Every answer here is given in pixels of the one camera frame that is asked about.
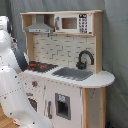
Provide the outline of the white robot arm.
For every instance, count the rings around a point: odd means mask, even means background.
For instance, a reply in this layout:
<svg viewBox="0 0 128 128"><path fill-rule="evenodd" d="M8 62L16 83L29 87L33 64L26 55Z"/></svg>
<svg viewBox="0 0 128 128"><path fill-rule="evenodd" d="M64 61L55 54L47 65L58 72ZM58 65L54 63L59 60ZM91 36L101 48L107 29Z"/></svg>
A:
<svg viewBox="0 0 128 128"><path fill-rule="evenodd" d="M31 106L18 76L29 65L28 56L12 47L12 26L0 16L0 104L7 117L19 121L18 128L53 128L52 122Z"/></svg>

